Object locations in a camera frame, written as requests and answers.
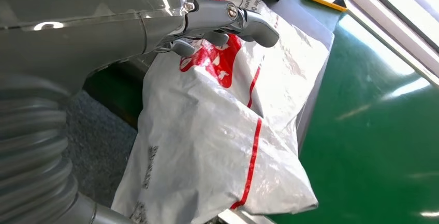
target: window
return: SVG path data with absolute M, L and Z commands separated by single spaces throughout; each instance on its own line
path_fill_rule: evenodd
M 399 45 L 439 76 L 439 0 L 353 1 Z M 397 25 L 389 24 L 394 18 Z

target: gray carpet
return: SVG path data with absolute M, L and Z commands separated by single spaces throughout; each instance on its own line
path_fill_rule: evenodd
M 122 179 L 137 131 L 81 91 L 67 106 L 69 146 L 79 190 L 111 206 Z

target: green floor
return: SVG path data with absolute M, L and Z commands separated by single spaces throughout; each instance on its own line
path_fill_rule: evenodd
M 287 223 L 439 223 L 439 89 L 350 16 L 301 153 L 319 208 Z

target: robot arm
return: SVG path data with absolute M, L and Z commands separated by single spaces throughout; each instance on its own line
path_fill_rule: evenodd
M 0 0 L 0 222 L 132 223 L 78 193 L 62 105 L 97 69 L 152 51 L 189 56 L 182 38 L 227 33 L 273 46 L 257 13 L 210 0 Z

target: plastic bag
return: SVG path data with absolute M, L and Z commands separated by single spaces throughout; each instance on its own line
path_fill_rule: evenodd
M 143 83 L 139 133 L 112 209 L 136 223 L 205 223 L 227 208 L 297 213 L 317 205 L 298 160 L 296 116 L 325 46 L 260 0 L 228 0 L 280 34 L 264 48 L 230 35 L 189 58 L 160 54 Z

